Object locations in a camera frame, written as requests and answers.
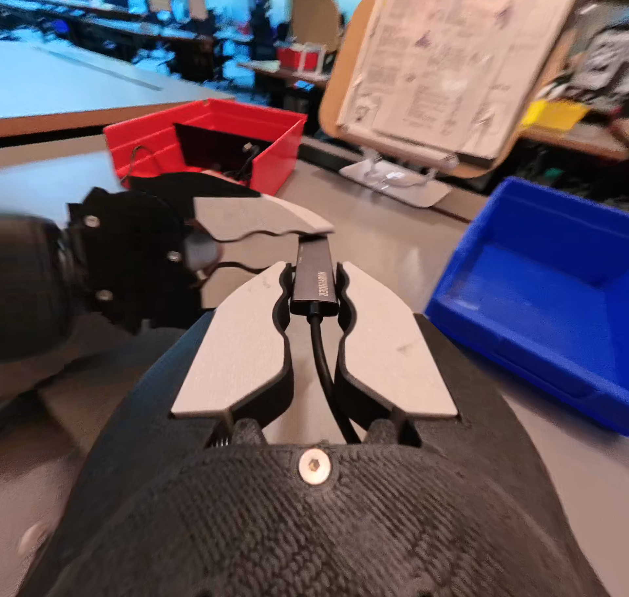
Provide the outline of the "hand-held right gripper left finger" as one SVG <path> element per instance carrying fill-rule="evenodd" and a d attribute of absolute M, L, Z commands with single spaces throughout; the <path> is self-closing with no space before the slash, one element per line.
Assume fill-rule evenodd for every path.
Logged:
<path fill-rule="evenodd" d="M 277 262 L 218 306 L 172 404 L 174 418 L 266 427 L 287 411 L 295 393 L 286 334 L 292 281 L 292 266 Z"/>

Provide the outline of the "wooden document stand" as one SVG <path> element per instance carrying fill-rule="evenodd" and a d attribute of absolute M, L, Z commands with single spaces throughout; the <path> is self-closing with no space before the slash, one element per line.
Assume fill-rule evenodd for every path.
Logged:
<path fill-rule="evenodd" d="M 411 158 L 409 154 L 388 154 L 382 152 L 382 145 L 363 144 L 341 131 L 336 121 L 349 88 L 353 67 L 357 62 L 375 3 L 375 0 L 361 1 L 347 26 L 345 39 L 336 58 L 319 111 L 319 120 L 328 135 L 357 145 L 362 150 L 364 158 L 342 168 L 340 174 L 373 192 L 413 208 L 431 208 L 452 191 L 451 186 L 437 179 L 439 174 L 456 178 L 475 178 L 499 167 L 507 159 L 521 131 L 523 131 L 523 128 L 520 127 L 520 121 L 535 95 L 541 89 L 544 76 L 556 74 L 561 66 L 562 58 L 569 49 L 569 41 L 564 33 L 578 1 L 543 66 L 530 97 L 525 100 L 521 118 L 512 135 L 507 139 L 500 155 L 489 162 L 460 156 L 456 165 L 446 164 L 444 159 L 437 160 L 432 156 L 417 159 Z"/>

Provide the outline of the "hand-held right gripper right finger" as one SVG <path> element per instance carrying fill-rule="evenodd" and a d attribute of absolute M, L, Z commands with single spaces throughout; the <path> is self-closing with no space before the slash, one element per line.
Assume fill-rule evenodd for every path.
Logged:
<path fill-rule="evenodd" d="M 459 410 L 412 309 L 349 261 L 336 270 L 335 396 L 352 422 L 454 420 Z"/>

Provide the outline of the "yellow plastic bin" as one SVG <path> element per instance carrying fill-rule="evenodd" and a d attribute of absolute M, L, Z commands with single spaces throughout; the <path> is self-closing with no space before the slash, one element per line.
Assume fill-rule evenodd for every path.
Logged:
<path fill-rule="evenodd" d="M 590 106 L 571 100 L 537 99 L 530 103 L 520 127 L 539 127 L 567 132 L 590 112 Z"/>

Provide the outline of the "blue plastic bin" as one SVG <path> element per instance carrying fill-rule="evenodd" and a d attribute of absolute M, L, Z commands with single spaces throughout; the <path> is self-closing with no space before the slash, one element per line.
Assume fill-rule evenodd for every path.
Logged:
<path fill-rule="evenodd" d="M 628 436 L 628 213 L 509 177 L 425 315 L 445 335 Z"/>

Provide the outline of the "black divider panel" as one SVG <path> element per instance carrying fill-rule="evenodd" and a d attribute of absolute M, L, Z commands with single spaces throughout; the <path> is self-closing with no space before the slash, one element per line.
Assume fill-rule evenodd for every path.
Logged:
<path fill-rule="evenodd" d="M 253 161 L 271 145 L 261 139 L 188 124 L 175 123 L 174 129 L 187 167 L 213 170 L 237 182 L 251 180 Z"/>

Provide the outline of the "dark grey USB hub with cable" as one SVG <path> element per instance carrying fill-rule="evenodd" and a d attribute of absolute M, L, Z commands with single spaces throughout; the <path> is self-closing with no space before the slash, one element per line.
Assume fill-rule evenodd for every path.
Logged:
<path fill-rule="evenodd" d="M 330 246 L 327 236 L 323 234 L 299 237 L 289 309 L 292 315 L 305 317 L 309 324 L 319 384 L 343 439 L 347 444 L 360 444 L 349 417 L 336 402 L 334 380 L 323 345 L 323 320 L 337 316 L 339 311 Z"/>

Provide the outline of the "grey table with wooden edge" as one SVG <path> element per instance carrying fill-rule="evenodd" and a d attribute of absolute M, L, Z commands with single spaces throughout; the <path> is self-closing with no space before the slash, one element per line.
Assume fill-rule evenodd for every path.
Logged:
<path fill-rule="evenodd" d="M 71 45 L 1 42 L 1 137 L 108 126 L 232 94 Z"/>

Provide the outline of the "grey desk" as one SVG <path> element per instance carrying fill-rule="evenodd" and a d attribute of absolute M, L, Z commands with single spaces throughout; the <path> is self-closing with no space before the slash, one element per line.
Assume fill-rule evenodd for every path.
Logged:
<path fill-rule="evenodd" d="M 1 149 L 1 209 L 65 224 L 66 204 L 93 187 L 118 190 L 105 139 L 82 137 Z M 411 209 L 298 161 L 280 196 L 332 222 L 332 255 L 350 261 L 422 311 L 467 224 L 431 209 Z M 68 342 L 85 344 L 80 364 L 43 388 L 44 409 L 10 414 L 1 438 L 1 595 L 12 596 L 32 556 L 24 532 L 51 530 L 81 459 L 122 397 L 178 338 L 149 331 L 114 333 L 88 316 Z M 612 596 L 628 595 L 628 438 L 567 411 L 517 377 L 466 352 L 499 383 L 536 445 L 579 546 Z"/>

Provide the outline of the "red plastic bin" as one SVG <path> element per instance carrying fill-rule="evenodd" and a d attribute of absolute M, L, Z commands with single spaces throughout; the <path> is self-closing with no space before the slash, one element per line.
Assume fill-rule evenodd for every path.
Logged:
<path fill-rule="evenodd" d="M 114 171 L 126 187 L 132 178 L 212 171 L 185 165 L 175 123 L 268 141 L 271 145 L 253 161 L 251 180 L 239 183 L 274 195 L 295 169 L 306 120 L 301 113 L 207 99 L 112 124 L 103 135 Z"/>

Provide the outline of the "small red box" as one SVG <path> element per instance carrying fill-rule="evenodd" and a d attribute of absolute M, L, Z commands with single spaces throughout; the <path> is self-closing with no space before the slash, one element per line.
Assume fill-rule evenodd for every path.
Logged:
<path fill-rule="evenodd" d="M 312 42 L 284 42 L 276 46 L 280 68 L 298 73 L 321 73 L 326 54 L 325 45 Z"/>

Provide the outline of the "brown board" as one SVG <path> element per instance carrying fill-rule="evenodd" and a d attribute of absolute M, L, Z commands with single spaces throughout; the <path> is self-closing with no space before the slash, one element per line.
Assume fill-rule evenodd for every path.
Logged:
<path fill-rule="evenodd" d="M 340 11 L 334 0 L 293 0 L 291 28 L 299 44 L 336 52 L 341 42 Z"/>

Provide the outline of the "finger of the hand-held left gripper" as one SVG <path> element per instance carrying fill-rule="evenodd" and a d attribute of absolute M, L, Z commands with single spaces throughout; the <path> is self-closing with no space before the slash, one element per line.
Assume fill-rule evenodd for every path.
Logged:
<path fill-rule="evenodd" d="M 194 198 L 194 219 L 219 242 L 236 242 L 253 234 L 281 237 L 324 236 L 335 232 L 322 216 L 270 195 Z"/>
<path fill-rule="evenodd" d="M 199 269 L 200 306 L 216 309 L 232 292 L 269 268 L 239 262 L 215 262 Z"/>

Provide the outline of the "printed instruction sheets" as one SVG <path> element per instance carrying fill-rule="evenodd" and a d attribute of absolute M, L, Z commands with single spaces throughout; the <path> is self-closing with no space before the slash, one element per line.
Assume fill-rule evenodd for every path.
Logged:
<path fill-rule="evenodd" d="M 337 124 L 388 154 L 496 159 L 578 0 L 375 0 Z"/>

